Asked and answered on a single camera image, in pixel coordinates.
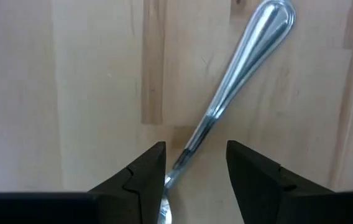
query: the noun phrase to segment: spoon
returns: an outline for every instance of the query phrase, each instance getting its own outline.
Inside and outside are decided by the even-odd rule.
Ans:
[[[168,201],[169,190],[236,93],[287,36],[294,21],[295,10],[288,0],[264,0],[255,10],[212,102],[185,146],[185,150],[165,176],[158,224],[172,223]]]

